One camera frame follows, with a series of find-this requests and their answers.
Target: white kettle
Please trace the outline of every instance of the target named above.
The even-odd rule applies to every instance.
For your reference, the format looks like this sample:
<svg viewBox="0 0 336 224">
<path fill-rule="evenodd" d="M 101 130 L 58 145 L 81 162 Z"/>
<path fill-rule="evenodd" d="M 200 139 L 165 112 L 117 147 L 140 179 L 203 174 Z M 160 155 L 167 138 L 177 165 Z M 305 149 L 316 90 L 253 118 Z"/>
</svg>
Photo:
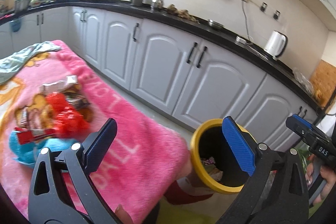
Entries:
<svg viewBox="0 0 336 224">
<path fill-rule="evenodd" d="M 264 51 L 273 56 L 274 60 L 282 56 L 288 44 L 288 37 L 283 33 L 273 31 L 271 37 L 269 38 Z"/>
</svg>

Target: cork board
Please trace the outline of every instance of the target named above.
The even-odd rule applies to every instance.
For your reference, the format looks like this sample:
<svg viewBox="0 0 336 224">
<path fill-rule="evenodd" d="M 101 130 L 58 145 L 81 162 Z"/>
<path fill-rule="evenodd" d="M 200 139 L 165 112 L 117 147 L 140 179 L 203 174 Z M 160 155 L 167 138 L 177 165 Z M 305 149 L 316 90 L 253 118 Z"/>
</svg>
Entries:
<svg viewBox="0 0 336 224">
<path fill-rule="evenodd" d="M 315 90 L 315 98 L 325 106 L 336 87 L 336 67 L 321 60 L 310 78 Z"/>
</svg>

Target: pink blanket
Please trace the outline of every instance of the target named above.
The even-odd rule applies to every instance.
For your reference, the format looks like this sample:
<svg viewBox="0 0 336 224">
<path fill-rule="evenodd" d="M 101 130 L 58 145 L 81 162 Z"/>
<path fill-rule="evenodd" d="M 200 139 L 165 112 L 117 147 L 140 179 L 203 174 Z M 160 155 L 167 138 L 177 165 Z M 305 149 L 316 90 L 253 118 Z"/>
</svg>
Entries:
<svg viewBox="0 0 336 224">
<path fill-rule="evenodd" d="M 118 124 L 115 141 L 98 171 L 90 177 L 113 210 L 122 204 L 134 223 L 139 224 L 169 185 L 190 171 L 186 166 L 187 145 L 176 132 L 157 124 L 112 90 L 62 41 L 54 43 L 62 50 L 32 58 L 16 77 L 0 86 L 0 182 L 27 216 L 32 170 L 14 161 L 8 148 L 8 135 L 15 126 L 14 110 L 31 105 L 41 84 L 77 75 L 94 111 L 91 132 L 99 130 L 108 117 Z M 76 208 L 85 211 L 69 176 L 64 177 Z"/>
</svg>

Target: black countertop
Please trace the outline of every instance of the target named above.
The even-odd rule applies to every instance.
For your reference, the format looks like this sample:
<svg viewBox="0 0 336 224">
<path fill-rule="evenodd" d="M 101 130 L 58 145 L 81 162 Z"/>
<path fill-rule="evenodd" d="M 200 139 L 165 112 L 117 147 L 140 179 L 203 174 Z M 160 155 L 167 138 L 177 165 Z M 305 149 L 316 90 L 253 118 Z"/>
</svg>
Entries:
<svg viewBox="0 0 336 224">
<path fill-rule="evenodd" d="M 287 86 L 305 103 L 313 108 L 317 114 L 320 114 L 322 111 L 321 106 L 312 96 L 306 92 L 306 90 L 302 88 L 298 81 L 295 80 L 291 69 L 284 63 L 273 60 L 266 52 L 263 51 L 262 48 L 258 47 L 257 45 L 254 45 L 254 49 L 256 50 L 255 51 L 248 45 L 243 45 L 240 43 L 236 44 L 236 33 L 231 32 L 225 28 L 222 31 L 216 31 L 207 25 L 206 20 L 201 18 L 197 18 L 199 23 L 195 23 L 173 15 L 169 15 L 166 12 L 152 11 L 150 6 L 146 4 L 143 7 L 137 7 L 130 5 L 128 1 L 122 0 L 63 0 L 50 2 L 36 8 L 30 8 L 10 17 L 0 19 L 0 25 L 27 14 L 64 6 L 97 8 L 130 15 L 133 17 L 149 19 L 201 37 L 237 54 L 238 56 L 261 68 L 266 73 L 270 74 L 279 82 Z"/>
</svg>

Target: trash can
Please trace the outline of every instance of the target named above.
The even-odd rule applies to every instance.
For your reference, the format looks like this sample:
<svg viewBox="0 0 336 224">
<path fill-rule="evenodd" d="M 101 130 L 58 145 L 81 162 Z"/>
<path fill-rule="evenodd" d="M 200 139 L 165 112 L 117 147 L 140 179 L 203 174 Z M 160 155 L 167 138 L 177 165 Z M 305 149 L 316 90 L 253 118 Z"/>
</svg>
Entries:
<svg viewBox="0 0 336 224">
<path fill-rule="evenodd" d="M 211 119 L 199 126 L 190 142 L 193 171 L 175 181 L 165 193 L 171 204 L 188 204 L 210 198 L 214 193 L 238 194 L 249 178 L 242 171 L 222 132 L 223 119 Z M 204 165 L 216 168 L 220 178 L 216 181 Z"/>
</svg>

